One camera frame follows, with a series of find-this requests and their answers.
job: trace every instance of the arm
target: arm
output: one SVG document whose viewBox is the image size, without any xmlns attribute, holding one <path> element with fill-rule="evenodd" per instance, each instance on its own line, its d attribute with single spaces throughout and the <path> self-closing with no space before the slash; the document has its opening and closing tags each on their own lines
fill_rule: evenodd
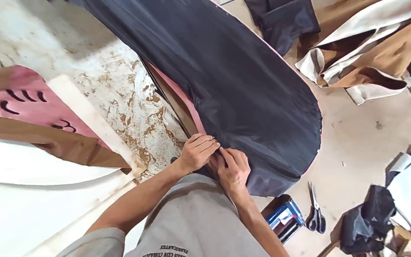
<svg viewBox="0 0 411 257">
<path fill-rule="evenodd" d="M 201 168 L 220 146 L 211 136 L 193 135 L 182 150 L 182 155 L 152 178 L 129 190 L 114 202 L 88 229 L 116 227 L 126 234 L 141 222 L 183 176 Z"/>
<path fill-rule="evenodd" d="M 250 174 L 247 156 L 239 150 L 222 147 L 220 153 L 222 156 L 217 156 L 220 183 L 236 204 L 240 220 L 271 257 L 289 257 L 283 244 L 250 198 L 245 186 Z"/>
</svg>

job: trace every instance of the tan leather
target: tan leather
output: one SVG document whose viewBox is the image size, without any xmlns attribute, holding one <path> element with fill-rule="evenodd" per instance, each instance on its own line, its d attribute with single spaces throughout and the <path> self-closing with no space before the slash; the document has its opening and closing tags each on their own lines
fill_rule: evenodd
<svg viewBox="0 0 411 257">
<path fill-rule="evenodd" d="M 347 67 L 349 73 L 331 86 L 349 87 L 371 83 L 390 89 L 401 89 L 406 86 L 405 82 L 385 77 L 378 71 L 391 77 L 401 77 L 410 62 L 411 24 L 359 57 L 350 67 Z"/>
<path fill-rule="evenodd" d="M 308 50 L 314 47 L 338 29 L 353 15 L 379 1 L 381 0 L 342 0 L 319 10 L 315 10 L 315 15 L 320 24 L 321 32 L 317 34 L 302 35 L 299 38 L 299 48 Z"/>
<path fill-rule="evenodd" d="M 129 168 L 123 158 L 97 138 L 0 117 L 0 139 L 31 143 L 62 160 L 87 166 Z"/>
</svg>

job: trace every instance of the gray t-shirt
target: gray t-shirt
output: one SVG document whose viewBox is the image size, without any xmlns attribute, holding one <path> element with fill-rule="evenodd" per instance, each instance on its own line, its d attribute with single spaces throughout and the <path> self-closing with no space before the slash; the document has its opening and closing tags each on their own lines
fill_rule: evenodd
<svg viewBox="0 0 411 257">
<path fill-rule="evenodd" d="M 122 257 L 125 233 L 91 232 L 57 257 Z M 268 254 L 239 220 L 220 184 L 192 174 L 175 184 L 153 209 L 137 247 L 125 257 L 220 257 Z"/>
</svg>

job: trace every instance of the scissors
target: scissors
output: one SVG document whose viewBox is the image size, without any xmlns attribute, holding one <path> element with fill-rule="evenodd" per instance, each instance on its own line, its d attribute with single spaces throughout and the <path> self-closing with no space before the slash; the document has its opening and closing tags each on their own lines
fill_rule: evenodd
<svg viewBox="0 0 411 257">
<path fill-rule="evenodd" d="M 321 214 L 320 206 L 317 202 L 317 193 L 315 192 L 315 186 L 312 182 L 309 182 L 310 196 L 312 200 L 311 213 L 307 218 L 305 225 L 310 231 L 318 231 L 321 234 L 326 231 L 326 219 Z"/>
</svg>

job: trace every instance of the beige fabric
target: beige fabric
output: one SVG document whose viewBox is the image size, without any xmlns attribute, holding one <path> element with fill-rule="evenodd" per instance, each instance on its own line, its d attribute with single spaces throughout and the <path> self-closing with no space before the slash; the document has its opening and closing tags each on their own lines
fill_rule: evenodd
<svg viewBox="0 0 411 257">
<path fill-rule="evenodd" d="M 123 158 L 98 144 L 97 138 L 0 117 L 0 139 L 31 143 L 62 160 L 80 165 L 131 171 Z"/>
<path fill-rule="evenodd" d="M 316 46 L 359 11 L 379 1 L 381 0 L 342 0 L 316 10 L 315 15 L 321 32 L 300 36 L 300 48 L 310 49 Z"/>
<path fill-rule="evenodd" d="M 378 1 L 331 32 L 337 24 L 324 21 L 323 12 L 349 13 L 346 3 L 353 4 L 349 9 L 364 6 L 339 3 L 338 10 L 331 5 L 318 11 L 322 32 L 301 40 L 301 47 L 316 45 L 295 66 L 320 87 L 359 85 L 347 89 L 357 104 L 400 93 L 411 84 L 405 75 L 411 62 L 411 0 Z"/>
</svg>

